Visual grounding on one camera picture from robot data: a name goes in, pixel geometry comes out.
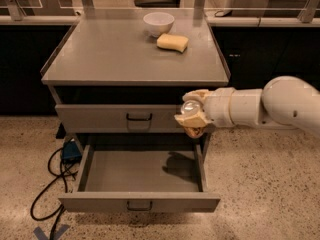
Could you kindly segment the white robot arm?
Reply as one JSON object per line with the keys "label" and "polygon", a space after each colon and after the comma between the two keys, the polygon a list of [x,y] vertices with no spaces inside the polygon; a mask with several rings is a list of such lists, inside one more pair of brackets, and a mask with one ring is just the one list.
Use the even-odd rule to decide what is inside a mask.
{"label": "white robot arm", "polygon": [[262,89],[195,90],[183,96],[183,106],[175,120],[192,138],[202,136],[209,125],[301,129],[319,136],[320,93],[312,85],[292,76],[276,77]]}

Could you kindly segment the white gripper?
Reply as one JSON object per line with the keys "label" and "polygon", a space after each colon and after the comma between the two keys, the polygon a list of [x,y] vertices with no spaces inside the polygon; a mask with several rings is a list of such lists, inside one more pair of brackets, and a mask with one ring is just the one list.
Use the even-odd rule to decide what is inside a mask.
{"label": "white gripper", "polygon": [[179,125],[187,128],[203,128],[212,123],[215,127],[233,127],[230,116],[230,102],[234,88],[218,88],[215,91],[198,89],[187,92],[182,100],[184,102],[197,101],[203,105],[203,112],[194,115],[175,115]]}

